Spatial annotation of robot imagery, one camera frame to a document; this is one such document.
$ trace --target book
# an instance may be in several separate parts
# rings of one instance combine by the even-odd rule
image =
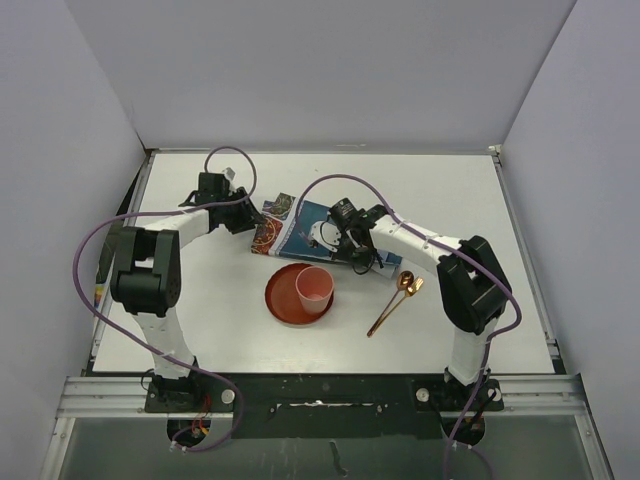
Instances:
[[[301,231],[308,233],[311,226],[319,221],[327,221],[329,207],[305,200],[298,219],[300,229],[294,225],[295,211],[298,208],[296,197],[280,193],[273,201],[265,201],[262,214],[266,222],[258,225],[251,252],[260,255],[290,258],[320,263],[344,263],[332,258],[331,251],[322,245],[311,247],[301,235]],[[371,268],[387,278],[391,278],[397,271],[402,257],[390,252],[378,251],[382,258],[383,268],[375,262]]]

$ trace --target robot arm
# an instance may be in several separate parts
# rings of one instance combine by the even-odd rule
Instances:
[[[201,173],[198,190],[183,204],[190,206],[237,200],[246,195],[235,189],[233,171]],[[220,225],[236,234],[253,229],[262,216],[250,200],[232,206],[211,207],[163,218],[146,227],[125,227],[116,249],[111,295],[140,325],[148,344],[187,364],[197,364],[184,341],[175,305],[180,297],[180,250]],[[154,380],[164,390],[189,391],[189,370],[154,357]]]
[[[456,327],[448,372],[462,385],[475,382],[487,341],[505,310],[506,296],[484,275],[454,254],[422,240],[399,225],[382,205],[357,210],[345,198],[329,210],[334,224],[317,222],[311,238],[328,248],[334,257],[360,265],[374,261],[377,250],[406,258],[438,277],[444,310]],[[409,222],[405,224],[471,256],[508,288],[509,283],[489,243],[482,237],[470,240],[446,237]]]

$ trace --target red plate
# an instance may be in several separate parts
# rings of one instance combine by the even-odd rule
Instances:
[[[291,325],[309,325],[319,320],[331,308],[333,295],[329,299],[327,308],[319,315],[309,315],[302,308],[296,291],[296,278],[302,270],[310,266],[307,263],[287,265],[269,279],[264,297],[269,311],[278,320]]]

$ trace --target plastic cup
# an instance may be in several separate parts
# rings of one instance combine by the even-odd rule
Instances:
[[[333,277],[321,267],[307,267],[296,278],[296,291],[305,312],[318,315],[327,308],[333,293]]]

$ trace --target cable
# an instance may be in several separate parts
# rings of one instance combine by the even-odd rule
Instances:
[[[244,158],[246,158],[249,163],[251,164],[251,168],[253,170],[253,178],[254,178],[254,186],[255,186],[255,182],[258,179],[258,175],[256,174],[256,167],[253,166],[253,161],[251,161],[251,158],[249,158],[249,155],[247,155],[247,153],[242,150],[241,148],[237,148],[237,147],[231,147],[228,145],[222,146],[222,147],[218,147],[218,148],[214,148],[213,150],[211,150],[209,152],[209,155],[207,155],[207,158],[204,159],[204,171],[209,173],[209,160],[211,160],[211,157],[213,157],[216,153],[218,153],[220,150],[233,150],[234,152],[238,152],[240,155],[242,155]]]
[[[500,281],[500,279],[497,278],[493,273],[491,273],[489,270],[487,270],[484,266],[480,265],[478,262],[476,262],[469,255],[466,255],[465,253],[463,253],[463,252],[461,252],[461,251],[459,251],[459,250],[457,250],[455,248],[452,248],[449,245],[446,245],[444,243],[438,242],[437,240],[435,240],[433,238],[428,238],[426,235],[424,235],[419,230],[416,230],[411,225],[407,225],[406,223],[403,223],[402,220],[398,217],[398,215],[391,208],[391,206],[389,205],[389,202],[387,202],[386,199],[382,196],[382,194],[373,185],[371,185],[369,182],[367,182],[366,180],[361,179],[360,177],[356,177],[355,175],[347,175],[347,174],[343,174],[343,173],[337,173],[337,174],[333,174],[333,175],[325,175],[324,177],[320,177],[317,180],[315,180],[314,182],[312,182],[311,185],[309,185],[306,188],[306,190],[304,192],[302,192],[302,195],[300,195],[299,200],[298,200],[298,208],[296,209],[294,222],[295,222],[295,225],[297,226],[297,228],[299,230],[300,230],[300,227],[298,225],[298,217],[300,215],[300,210],[301,210],[300,207],[302,205],[302,202],[303,202],[304,198],[307,196],[309,191],[313,187],[315,187],[317,184],[319,184],[321,182],[324,182],[325,180],[331,180],[331,179],[334,179],[334,178],[344,178],[344,179],[347,179],[347,180],[353,180],[353,181],[358,182],[358,183],[364,185],[365,187],[369,188],[369,190],[371,190],[374,193],[374,195],[376,197],[378,197],[378,200],[380,200],[382,205],[387,209],[387,211],[389,212],[389,215],[391,215],[391,218],[393,218],[402,228],[404,228],[408,232],[413,233],[414,235],[416,235],[421,240],[425,240],[425,241],[429,242],[434,247],[441,248],[441,249],[443,249],[443,250],[445,250],[445,251],[447,251],[449,253],[452,253],[452,254],[456,255],[458,258],[460,258],[460,259],[464,260],[465,262],[469,263],[473,268],[475,268],[477,271],[479,271],[484,276],[486,276],[489,280],[491,280],[494,283],[494,285],[496,287],[498,287],[500,289],[500,291],[502,291],[502,293],[504,293],[504,295],[507,297],[509,302],[511,302],[511,305],[513,305],[513,309],[515,310],[516,319],[513,321],[513,323],[511,323],[510,325],[507,325],[506,327],[503,327],[503,328],[501,328],[499,330],[491,332],[487,336],[487,344],[486,344],[486,347],[484,349],[484,355],[482,357],[482,362],[480,363],[480,371],[479,371],[479,375],[478,375],[478,380],[476,381],[476,383],[475,383],[475,385],[473,387],[473,390],[471,391],[471,394],[469,396],[469,399],[467,400],[467,403],[465,404],[464,408],[462,409],[462,412],[460,413],[460,416],[458,417],[458,420],[456,421],[456,423],[455,423],[455,425],[453,427],[453,430],[451,430],[451,434],[447,438],[447,445],[446,445],[445,451],[444,451],[444,459],[443,459],[443,466],[442,466],[442,477],[443,477],[444,480],[447,480],[448,479],[448,473],[449,473],[449,457],[451,455],[451,447],[453,445],[453,439],[455,438],[456,432],[460,428],[460,424],[462,423],[466,413],[471,408],[471,405],[473,404],[473,401],[475,400],[476,395],[478,394],[478,390],[480,390],[480,385],[482,385],[484,371],[485,371],[485,368],[487,366],[487,362],[489,360],[489,350],[490,350],[490,347],[491,347],[491,341],[495,337],[497,337],[498,335],[501,335],[503,333],[509,332],[509,331],[513,330],[514,328],[516,328],[518,325],[520,325],[520,323],[522,323],[522,310],[521,310],[520,305],[518,304],[517,300],[515,299],[513,294],[509,291],[509,289],[506,287],[506,285],[503,284]],[[302,232],[302,235],[303,235],[304,238],[307,238],[307,236],[305,235],[304,232]]]
[[[367,268],[365,268],[363,271],[359,272],[358,270],[356,270],[356,264],[352,263],[351,264],[351,269],[353,270],[353,273],[355,273],[356,275],[366,275],[367,273],[369,273],[371,271],[371,269],[373,268],[373,264],[376,263],[376,256],[372,253],[371,254],[371,261],[369,262],[369,265],[367,266]]]
[[[237,416],[237,419],[234,422],[234,424],[229,429],[229,431],[225,435],[223,435],[221,438],[219,438],[217,441],[215,441],[213,444],[211,444],[211,445],[209,445],[207,447],[200,447],[200,448],[198,448],[198,447],[192,447],[192,448],[184,447],[185,451],[188,451],[188,452],[204,452],[206,450],[211,450],[211,449],[216,448],[217,446],[221,445],[222,443],[224,443],[225,441],[227,441],[227,439],[229,439],[231,437],[233,432],[235,432],[236,429],[238,428],[238,425],[240,425],[240,422],[242,421],[242,417],[244,415],[244,397],[242,395],[242,392],[240,392],[238,387],[236,387],[233,382],[231,382],[230,380],[226,379],[222,375],[218,375],[217,373],[209,372],[208,370],[204,370],[204,369],[202,369],[200,367],[197,367],[195,365],[190,365],[188,363],[185,363],[185,362],[182,362],[182,361],[178,360],[177,358],[174,358],[174,357],[172,357],[170,355],[165,354],[163,351],[157,349],[156,347],[154,347],[152,345],[149,345],[144,340],[141,340],[136,335],[134,335],[133,333],[128,331],[126,328],[121,327],[120,325],[118,325],[114,321],[112,321],[109,318],[107,318],[101,312],[99,312],[94,307],[93,302],[89,300],[89,298],[85,295],[84,291],[82,290],[82,285],[80,283],[80,273],[79,273],[80,257],[82,256],[82,252],[84,251],[85,247],[87,246],[87,243],[89,243],[89,240],[91,240],[91,237],[93,237],[96,233],[98,233],[102,228],[106,227],[107,225],[111,225],[112,223],[115,223],[115,222],[117,222],[119,220],[125,220],[127,218],[137,218],[137,217],[170,217],[170,216],[175,216],[175,215],[182,215],[184,213],[197,212],[198,210],[203,210],[203,209],[211,208],[211,207],[222,207],[222,206],[237,205],[239,203],[247,201],[251,197],[251,195],[253,195],[253,192],[255,192],[256,186],[258,184],[258,172],[256,171],[256,166],[253,163],[253,160],[251,160],[251,157],[249,157],[249,155],[247,155],[241,149],[235,148],[235,147],[220,147],[220,148],[216,148],[215,150],[212,150],[212,153],[210,153],[209,156],[207,157],[207,162],[209,161],[209,159],[211,158],[213,153],[221,150],[222,148],[231,148],[232,150],[235,150],[235,151],[239,152],[240,154],[242,154],[247,159],[247,161],[249,162],[249,165],[251,165],[251,171],[253,173],[253,184],[251,185],[251,189],[249,190],[249,192],[244,197],[242,197],[240,199],[237,199],[237,200],[231,200],[231,201],[228,201],[228,202],[206,203],[206,204],[203,204],[203,205],[199,205],[197,207],[191,207],[191,208],[187,208],[187,209],[184,209],[184,210],[170,210],[170,211],[166,211],[166,212],[130,212],[130,213],[122,214],[122,215],[116,215],[115,217],[113,217],[113,218],[111,218],[109,220],[105,220],[104,222],[100,223],[98,226],[94,227],[91,231],[89,231],[89,233],[87,233],[85,235],[85,237],[82,239],[82,241],[78,245],[78,248],[77,248],[77,250],[76,250],[76,252],[75,252],[75,254],[73,256],[73,265],[72,265],[72,271],[71,271],[72,277],[73,277],[73,286],[76,289],[76,292],[78,293],[78,296],[80,297],[80,301],[85,305],[85,307],[87,307],[87,309],[95,317],[97,317],[98,319],[102,320],[104,323],[109,325],[111,328],[114,328],[115,330],[117,330],[118,332],[123,334],[124,336],[126,336],[129,339],[133,340],[135,343],[140,345],[142,348],[145,348],[146,350],[148,350],[151,353],[153,353],[154,355],[161,356],[161,357],[165,358],[167,361],[169,361],[169,362],[171,362],[171,363],[173,363],[175,365],[178,365],[180,367],[187,368],[189,370],[192,370],[194,372],[200,373],[202,375],[206,375],[208,377],[214,378],[214,379],[224,383],[225,385],[227,385],[231,390],[233,390],[236,393],[236,396],[238,398],[238,416]]]
[[[142,383],[142,382],[144,382],[144,379],[145,379],[145,378],[147,378],[147,375],[149,375],[151,372],[153,372],[153,368],[150,368],[149,370],[147,370],[146,372],[144,372],[144,373],[142,374],[142,376],[140,377],[140,386],[142,387],[142,389],[143,389],[145,392],[148,392],[148,391],[149,391],[149,389],[148,389],[148,388],[145,388],[145,387],[144,387],[144,383]]]
[[[320,238],[321,238],[321,239],[322,239],[322,241],[323,241],[324,243],[326,243],[327,245],[331,245],[332,247],[337,247],[337,246],[338,246],[338,244],[335,244],[335,243],[329,243],[329,242],[327,242],[327,241],[325,240],[324,235],[322,234],[322,227],[324,227],[324,224],[325,224],[325,223],[329,223],[329,222],[325,221],[325,222],[322,222],[322,223],[320,224]]]

